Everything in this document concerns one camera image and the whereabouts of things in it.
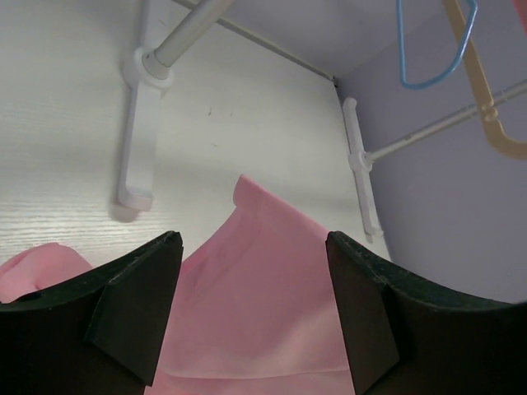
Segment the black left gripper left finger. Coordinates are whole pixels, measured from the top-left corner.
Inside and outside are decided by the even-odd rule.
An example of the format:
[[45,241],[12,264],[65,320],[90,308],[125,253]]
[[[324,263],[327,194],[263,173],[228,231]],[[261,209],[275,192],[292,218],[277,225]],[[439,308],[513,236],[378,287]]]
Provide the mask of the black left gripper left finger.
[[113,262],[1,306],[3,394],[143,394],[180,274],[168,231]]

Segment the pink t shirt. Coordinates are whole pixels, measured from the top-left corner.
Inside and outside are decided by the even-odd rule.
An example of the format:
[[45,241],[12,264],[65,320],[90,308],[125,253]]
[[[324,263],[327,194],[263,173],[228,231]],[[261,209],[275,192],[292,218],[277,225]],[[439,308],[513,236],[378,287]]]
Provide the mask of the pink t shirt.
[[[182,254],[143,394],[353,393],[328,231],[244,176],[233,202],[216,233]],[[1,267],[1,306],[94,268],[61,244],[28,249]]]

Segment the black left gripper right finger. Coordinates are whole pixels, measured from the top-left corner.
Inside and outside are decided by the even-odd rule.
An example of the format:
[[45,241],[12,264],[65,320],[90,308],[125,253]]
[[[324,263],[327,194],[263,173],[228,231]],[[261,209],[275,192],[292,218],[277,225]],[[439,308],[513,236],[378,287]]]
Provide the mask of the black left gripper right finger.
[[340,231],[326,251],[355,393],[525,393],[525,303],[451,290]]

